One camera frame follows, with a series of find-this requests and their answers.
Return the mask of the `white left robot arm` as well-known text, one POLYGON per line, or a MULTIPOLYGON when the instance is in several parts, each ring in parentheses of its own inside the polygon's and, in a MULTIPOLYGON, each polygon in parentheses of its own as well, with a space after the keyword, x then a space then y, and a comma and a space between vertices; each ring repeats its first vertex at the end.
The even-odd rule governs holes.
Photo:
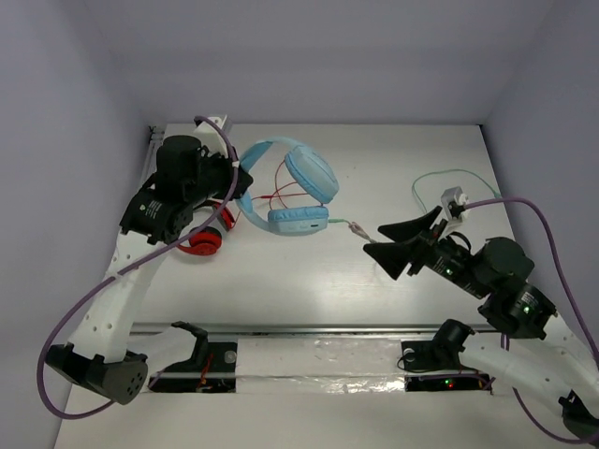
POLYGON ((129 334, 153 277, 168 252, 191 238, 195 209, 209 206, 211 215, 193 227, 207 229, 252 184, 227 144, 215 152, 199 138, 170 136, 155 154, 155 170, 129 201, 119 223, 115 255, 106 277, 75 309, 90 307, 64 344, 53 330, 37 365, 37 388, 48 402, 44 369, 51 368, 72 384, 106 398, 109 405, 130 403, 147 386, 149 375, 172 364, 188 369, 204 366, 208 357, 206 332, 175 322, 129 349, 129 334))

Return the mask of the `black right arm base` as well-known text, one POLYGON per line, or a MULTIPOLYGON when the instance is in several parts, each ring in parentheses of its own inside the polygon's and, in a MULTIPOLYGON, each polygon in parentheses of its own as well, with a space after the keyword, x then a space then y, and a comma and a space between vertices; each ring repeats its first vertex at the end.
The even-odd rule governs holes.
POLYGON ((430 340, 402 343, 397 368, 406 378, 408 392, 483 391, 492 393, 494 379, 460 362, 464 343, 475 331, 453 319, 446 320, 430 340))

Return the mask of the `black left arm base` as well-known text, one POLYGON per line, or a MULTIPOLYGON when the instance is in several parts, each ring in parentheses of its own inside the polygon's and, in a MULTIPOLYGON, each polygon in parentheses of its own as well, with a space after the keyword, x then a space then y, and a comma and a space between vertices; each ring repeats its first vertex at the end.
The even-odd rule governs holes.
POLYGON ((183 321, 170 325, 151 346, 148 389, 154 393, 234 393, 238 343, 211 340, 183 321))

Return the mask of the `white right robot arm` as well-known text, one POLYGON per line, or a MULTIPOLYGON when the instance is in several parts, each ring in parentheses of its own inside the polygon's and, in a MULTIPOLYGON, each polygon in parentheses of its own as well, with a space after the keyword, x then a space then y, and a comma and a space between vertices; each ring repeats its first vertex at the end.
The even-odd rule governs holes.
POLYGON ((385 242, 364 245, 392 279, 422 269, 481 300, 478 312, 502 336, 486 347, 470 326, 445 320, 429 340, 406 342, 397 366, 410 374, 481 370, 535 397, 562 419, 568 444, 598 444, 598 346, 582 342, 554 303, 529 277, 534 269, 509 238, 487 239, 477 251, 459 232, 446 232, 442 207, 411 221, 378 228, 385 242))

